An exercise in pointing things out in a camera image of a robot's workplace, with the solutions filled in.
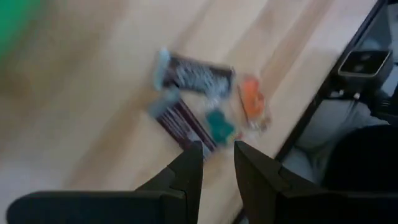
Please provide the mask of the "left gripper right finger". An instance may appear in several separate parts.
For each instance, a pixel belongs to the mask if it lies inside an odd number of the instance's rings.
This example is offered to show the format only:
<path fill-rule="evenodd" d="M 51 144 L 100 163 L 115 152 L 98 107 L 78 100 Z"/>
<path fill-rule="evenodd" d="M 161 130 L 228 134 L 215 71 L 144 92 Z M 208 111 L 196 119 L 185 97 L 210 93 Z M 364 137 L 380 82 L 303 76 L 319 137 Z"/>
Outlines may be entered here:
<path fill-rule="evenodd" d="M 249 224 L 398 224 L 398 194 L 321 188 L 243 141 L 234 165 Z"/>

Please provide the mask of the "person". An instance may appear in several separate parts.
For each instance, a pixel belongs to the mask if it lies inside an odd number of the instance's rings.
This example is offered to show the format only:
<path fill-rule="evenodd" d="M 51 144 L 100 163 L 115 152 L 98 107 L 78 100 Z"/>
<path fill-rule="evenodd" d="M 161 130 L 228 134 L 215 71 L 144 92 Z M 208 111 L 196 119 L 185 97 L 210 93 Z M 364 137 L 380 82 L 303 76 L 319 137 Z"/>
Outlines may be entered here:
<path fill-rule="evenodd" d="M 372 116 L 364 103 L 323 100 L 282 165 L 304 179 L 319 184 L 339 140 L 359 128 L 388 124 Z"/>

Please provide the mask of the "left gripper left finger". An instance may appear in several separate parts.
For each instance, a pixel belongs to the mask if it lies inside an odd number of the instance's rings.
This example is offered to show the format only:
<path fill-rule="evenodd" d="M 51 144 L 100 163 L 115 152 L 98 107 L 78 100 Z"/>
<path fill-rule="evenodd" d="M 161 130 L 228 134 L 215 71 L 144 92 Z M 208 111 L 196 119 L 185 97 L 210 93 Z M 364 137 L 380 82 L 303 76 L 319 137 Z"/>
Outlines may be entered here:
<path fill-rule="evenodd" d="M 129 191 L 38 191 L 19 197 L 7 224 L 197 224 L 203 148 L 191 143 L 157 175 Z"/>

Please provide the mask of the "teal gummy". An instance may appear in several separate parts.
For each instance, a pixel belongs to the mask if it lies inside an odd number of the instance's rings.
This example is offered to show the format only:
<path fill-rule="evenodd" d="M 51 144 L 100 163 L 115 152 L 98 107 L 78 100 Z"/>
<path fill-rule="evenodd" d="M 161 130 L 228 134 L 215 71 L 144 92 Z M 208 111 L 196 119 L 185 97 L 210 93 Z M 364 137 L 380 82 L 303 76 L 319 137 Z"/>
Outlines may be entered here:
<path fill-rule="evenodd" d="M 226 146 L 240 137 L 235 125 L 219 109 L 208 111 L 205 115 L 211 137 L 217 145 Z"/>

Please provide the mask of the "orange gummy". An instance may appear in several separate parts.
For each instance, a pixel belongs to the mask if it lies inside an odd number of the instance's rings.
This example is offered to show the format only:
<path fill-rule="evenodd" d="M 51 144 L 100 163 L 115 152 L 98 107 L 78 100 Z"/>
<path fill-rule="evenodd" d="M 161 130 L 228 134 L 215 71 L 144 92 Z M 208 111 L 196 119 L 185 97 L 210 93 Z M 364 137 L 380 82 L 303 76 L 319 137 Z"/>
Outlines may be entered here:
<path fill-rule="evenodd" d="M 258 77 L 245 74 L 237 85 L 245 127 L 252 131 L 265 132 L 271 124 L 271 112 L 261 90 Z"/>

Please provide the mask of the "green slotted plastic basket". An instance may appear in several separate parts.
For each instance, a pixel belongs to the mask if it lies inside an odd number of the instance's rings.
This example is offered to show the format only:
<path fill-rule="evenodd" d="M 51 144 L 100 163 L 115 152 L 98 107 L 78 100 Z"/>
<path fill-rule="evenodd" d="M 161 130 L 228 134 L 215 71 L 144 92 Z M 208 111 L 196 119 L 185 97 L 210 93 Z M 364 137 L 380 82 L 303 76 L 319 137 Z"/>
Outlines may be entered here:
<path fill-rule="evenodd" d="M 0 0 L 0 61 L 13 49 L 45 0 Z"/>

